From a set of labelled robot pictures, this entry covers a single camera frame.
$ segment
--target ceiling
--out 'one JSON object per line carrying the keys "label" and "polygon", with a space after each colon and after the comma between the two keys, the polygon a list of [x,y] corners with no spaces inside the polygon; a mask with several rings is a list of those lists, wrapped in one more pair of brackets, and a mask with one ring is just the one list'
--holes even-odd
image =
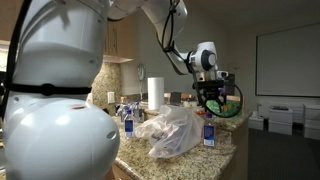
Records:
{"label": "ceiling", "polygon": [[320,21],[320,0],[192,0],[228,29]]}

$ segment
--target cabinet door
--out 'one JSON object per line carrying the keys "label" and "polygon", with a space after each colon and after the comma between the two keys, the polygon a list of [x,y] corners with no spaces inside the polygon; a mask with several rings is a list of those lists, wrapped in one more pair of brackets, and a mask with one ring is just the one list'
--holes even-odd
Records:
{"label": "cabinet door", "polygon": [[131,180],[131,178],[116,165],[112,166],[112,171],[115,180]]}
{"label": "cabinet door", "polygon": [[115,22],[108,21],[105,39],[105,54],[110,56],[117,56],[117,34],[115,28]]}
{"label": "cabinet door", "polygon": [[122,58],[136,58],[136,18],[131,15],[120,21],[108,21],[105,54]]}
{"label": "cabinet door", "polygon": [[115,180],[112,168],[110,171],[104,176],[104,180]]}
{"label": "cabinet door", "polygon": [[5,0],[0,5],[0,40],[10,41],[22,0]]}
{"label": "cabinet door", "polygon": [[137,50],[136,20],[134,15],[115,23],[116,54],[120,57],[134,59]]}

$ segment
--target electrical outlet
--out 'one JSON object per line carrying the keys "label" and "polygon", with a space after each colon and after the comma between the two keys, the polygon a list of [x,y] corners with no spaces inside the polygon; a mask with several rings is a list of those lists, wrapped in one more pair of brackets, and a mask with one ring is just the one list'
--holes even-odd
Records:
{"label": "electrical outlet", "polygon": [[92,93],[89,93],[87,96],[87,102],[93,104],[93,97],[92,97]]}
{"label": "electrical outlet", "polygon": [[108,104],[115,103],[114,92],[108,92]]}

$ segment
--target white robot body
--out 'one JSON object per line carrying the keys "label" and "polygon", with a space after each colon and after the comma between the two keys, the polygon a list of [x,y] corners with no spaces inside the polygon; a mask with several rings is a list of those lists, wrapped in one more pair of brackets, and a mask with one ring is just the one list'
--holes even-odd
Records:
{"label": "white robot body", "polygon": [[82,100],[11,93],[4,125],[7,179],[100,179],[119,147],[116,123]]}
{"label": "white robot body", "polygon": [[91,87],[102,66],[104,19],[78,1],[44,2],[31,4],[13,82]]}

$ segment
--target plastic storage bin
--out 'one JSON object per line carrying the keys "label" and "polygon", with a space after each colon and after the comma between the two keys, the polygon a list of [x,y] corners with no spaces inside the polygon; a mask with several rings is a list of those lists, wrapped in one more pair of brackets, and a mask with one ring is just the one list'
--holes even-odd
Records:
{"label": "plastic storage bin", "polygon": [[288,104],[288,108],[293,111],[292,122],[303,124],[305,106],[303,104]]}
{"label": "plastic storage bin", "polygon": [[249,128],[263,130],[263,120],[262,117],[249,117]]}
{"label": "plastic storage bin", "polygon": [[304,125],[309,128],[320,129],[320,120],[306,119]]}
{"label": "plastic storage bin", "polygon": [[320,140],[320,128],[305,125],[304,126],[304,137],[310,139]]}
{"label": "plastic storage bin", "polygon": [[320,105],[305,105],[305,118],[320,120]]}
{"label": "plastic storage bin", "polygon": [[274,122],[274,121],[270,121],[269,119],[268,130],[270,132],[292,135],[292,123],[287,124],[287,123],[281,123],[281,122]]}
{"label": "plastic storage bin", "polygon": [[293,111],[269,109],[269,121],[292,125]]}

